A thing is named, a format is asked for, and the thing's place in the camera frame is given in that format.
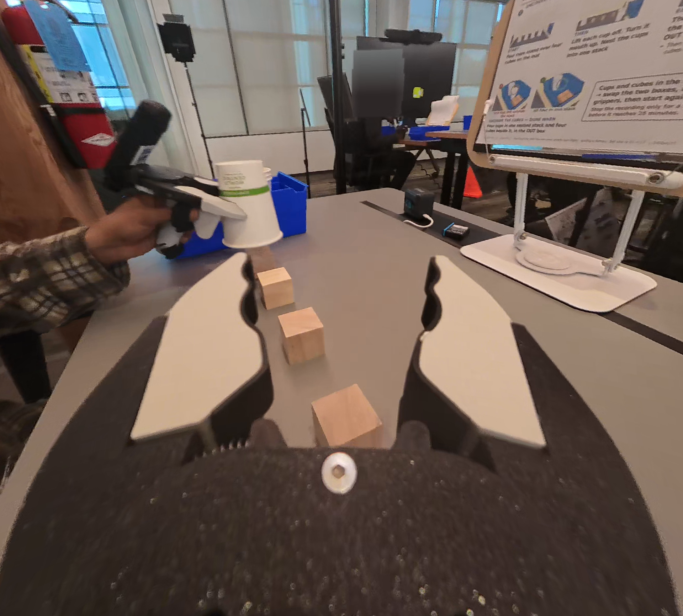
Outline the white instruction sheet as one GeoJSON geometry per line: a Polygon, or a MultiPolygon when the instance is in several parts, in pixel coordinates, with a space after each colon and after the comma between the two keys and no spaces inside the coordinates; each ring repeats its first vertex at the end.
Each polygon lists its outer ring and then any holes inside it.
{"type": "Polygon", "coordinates": [[[682,154],[682,0],[514,0],[478,143],[682,154]]]}

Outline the blue plastic bin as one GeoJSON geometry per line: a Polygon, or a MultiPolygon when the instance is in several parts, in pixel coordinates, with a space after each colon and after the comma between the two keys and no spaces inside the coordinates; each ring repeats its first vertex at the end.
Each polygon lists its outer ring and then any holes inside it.
{"type": "MultiPolygon", "coordinates": [[[[308,186],[303,181],[278,172],[272,177],[270,189],[284,238],[305,233],[307,231],[308,186]]],[[[201,239],[196,234],[192,235],[184,244],[184,250],[176,260],[186,260],[225,250],[227,247],[223,243],[223,236],[221,223],[217,225],[209,239],[201,239]]]]}

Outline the person's left hand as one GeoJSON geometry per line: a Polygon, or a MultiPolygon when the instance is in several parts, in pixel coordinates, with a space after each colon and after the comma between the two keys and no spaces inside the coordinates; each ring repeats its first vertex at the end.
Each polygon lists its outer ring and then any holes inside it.
{"type": "Polygon", "coordinates": [[[101,265],[112,267],[153,250],[158,229],[170,217],[165,202],[150,195],[135,195],[90,226],[84,242],[101,265]]]}

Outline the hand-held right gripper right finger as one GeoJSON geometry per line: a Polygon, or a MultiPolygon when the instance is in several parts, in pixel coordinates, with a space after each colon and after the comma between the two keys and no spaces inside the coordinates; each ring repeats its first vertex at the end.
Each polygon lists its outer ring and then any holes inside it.
{"type": "Polygon", "coordinates": [[[399,427],[422,423],[433,448],[478,448],[485,437],[545,448],[508,314],[446,256],[431,257],[424,291],[399,427]]]}

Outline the black battery charger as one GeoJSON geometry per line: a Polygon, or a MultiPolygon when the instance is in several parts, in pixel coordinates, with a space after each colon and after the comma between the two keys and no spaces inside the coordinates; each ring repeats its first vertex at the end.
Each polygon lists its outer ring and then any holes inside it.
{"type": "Polygon", "coordinates": [[[431,218],[434,193],[422,188],[410,188],[404,192],[403,216],[407,219],[424,221],[431,218]]]}

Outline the black webcam bar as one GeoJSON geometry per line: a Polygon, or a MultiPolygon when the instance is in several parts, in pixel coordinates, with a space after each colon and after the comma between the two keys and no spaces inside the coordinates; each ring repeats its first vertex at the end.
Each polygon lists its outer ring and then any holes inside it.
{"type": "Polygon", "coordinates": [[[401,45],[432,45],[443,40],[443,35],[439,32],[424,32],[419,29],[402,30],[386,29],[382,38],[387,43],[399,43],[401,45]]]}

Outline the black monitor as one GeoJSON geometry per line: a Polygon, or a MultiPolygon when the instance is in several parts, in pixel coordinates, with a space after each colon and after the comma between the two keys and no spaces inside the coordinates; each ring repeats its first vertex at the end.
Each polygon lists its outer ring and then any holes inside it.
{"type": "Polygon", "coordinates": [[[404,58],[403,119],[427,118],[431,104],[451,94],[457,45],[443,41],[430,44],[401,43],[388,38],[356,37],[356,47],[401,49],[404,58]]]}

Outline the person's left forearm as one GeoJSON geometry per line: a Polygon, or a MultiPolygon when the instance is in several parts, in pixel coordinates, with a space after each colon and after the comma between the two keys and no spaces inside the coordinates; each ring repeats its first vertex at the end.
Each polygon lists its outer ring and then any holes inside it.
{"type": "Polygon", "coordinates": [[[1,244],[1,336],[50,331],[128,287],[128,263],[99,262],[86,244],[87,231],[80,226],[1,244]]]}

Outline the white paper stack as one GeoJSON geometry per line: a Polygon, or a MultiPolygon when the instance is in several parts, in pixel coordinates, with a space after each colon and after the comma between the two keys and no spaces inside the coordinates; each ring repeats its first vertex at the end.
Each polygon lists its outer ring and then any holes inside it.
{"type": "Polygon", "coordinates": [[[446,95],[431,102],[430,113],[425,125],[428,127],[450,127],[459,108],[460,96],[446,95]]]}

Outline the wooden-top desk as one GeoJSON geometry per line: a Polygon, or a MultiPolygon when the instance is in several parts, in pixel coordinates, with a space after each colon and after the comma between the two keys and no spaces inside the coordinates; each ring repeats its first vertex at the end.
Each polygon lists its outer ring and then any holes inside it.
{"type": "Polygon", "coordinates": [[[441,151],[446,154],[440,186],[440,204],[461,210],[465,198],[470,159],[466,132],[428,132],[423,140],[404,139],[397,148],[417,151],[441,151]]]}

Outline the wooden pillar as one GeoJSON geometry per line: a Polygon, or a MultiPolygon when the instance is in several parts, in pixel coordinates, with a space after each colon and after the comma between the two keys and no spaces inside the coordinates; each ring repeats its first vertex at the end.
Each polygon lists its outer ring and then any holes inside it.
{"type": "Polygon", "coordinates": [[[91,225],[105,209],[81,149],[64,126],[104,110],[83,84],[58,103],[59,72],[28,11],[1,0],[1,240],[27,241],[91,225]]]}

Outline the black studio light panel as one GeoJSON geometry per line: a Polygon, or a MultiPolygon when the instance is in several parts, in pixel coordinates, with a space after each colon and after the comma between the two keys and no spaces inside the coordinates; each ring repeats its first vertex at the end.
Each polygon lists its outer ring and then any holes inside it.
{"type": "Polygon", "coordinates": [[[176,63],[179,63],[184,67],[191,94],[192,107],[195,110],[195,116],[200,129],[201,141],[206,152],[210,169],[210,177],[215,178],[215,169],[208,147],[208,138],[201,120],[200,107],[197,101],[195,89],[192,83],[191,72],[189,69],[189,64],[193,63],[196,55],[195,44],[192,38],[192,30],[190,25],[184,22],[183,15],[164,14],[163,18],[163,23],[157,24],[161,44],[165,54],[171,56],[176,63]]]}

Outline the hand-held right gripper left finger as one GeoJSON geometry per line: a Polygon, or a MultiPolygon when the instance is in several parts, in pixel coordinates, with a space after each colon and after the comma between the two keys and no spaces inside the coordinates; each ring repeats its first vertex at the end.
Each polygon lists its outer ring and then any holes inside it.
{"type": "Polygon", "coordinates": [[[181,433],[246,441],[274,399],[257,322],[252,260],[238,252],[168,311],[132,441],[181,433]]]}

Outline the red fire extinguisher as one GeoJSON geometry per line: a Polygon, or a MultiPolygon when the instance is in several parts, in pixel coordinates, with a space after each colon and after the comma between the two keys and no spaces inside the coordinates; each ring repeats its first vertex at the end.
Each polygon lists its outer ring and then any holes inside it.
{"type": "MultiPolygon", "coordinates": [[[[102,169],[115,147],[115,135],[91,72],[57,70],[23,1],[1,8],[1,51],[69,162],[77,168],[102,169]]],[[[40,1],[64,9],[73,29],[79,23],[59,0],[40,1]]]]}

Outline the blue extinguisher tag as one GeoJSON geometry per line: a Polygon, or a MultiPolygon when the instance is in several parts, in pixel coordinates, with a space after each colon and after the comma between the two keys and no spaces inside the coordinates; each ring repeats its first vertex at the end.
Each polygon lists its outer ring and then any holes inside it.
{"type": "Polygon", "coordinates": [[[91,67],[66,12],[40,0],[24,0],[38,34],[59,71],[90,72],[91,67]]]}

